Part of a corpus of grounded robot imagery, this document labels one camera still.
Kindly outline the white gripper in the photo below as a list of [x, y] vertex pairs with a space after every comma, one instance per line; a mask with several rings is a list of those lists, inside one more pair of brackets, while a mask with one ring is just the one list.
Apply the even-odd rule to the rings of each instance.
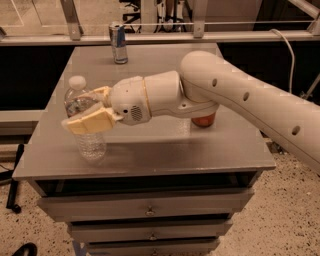
[[119, 121], [126, 125], [137, 125], [151, 119], [144, 79], [140, 76], [123, 79], [112, 89], [103, 86], [89, 90], [82, 93], [82, 96], [103, 103], [110, 100], [113, 109], [97, 103], [84, 112], [63, 120], [62, 127], [72, 134], [99, 133], [111, 130]]

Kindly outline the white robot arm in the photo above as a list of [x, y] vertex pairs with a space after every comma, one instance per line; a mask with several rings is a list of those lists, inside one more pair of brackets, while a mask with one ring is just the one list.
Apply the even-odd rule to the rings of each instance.
[[314, 171], [320, 170], [320, 106], [258, 80], [223, 58], [193, 51], [178, 71], [136, 76], [83, 94], [89, 109], [62, 121], [72, 134], [137, 125], [156, 116], [200, 118], [223, 105], [236, 112]]

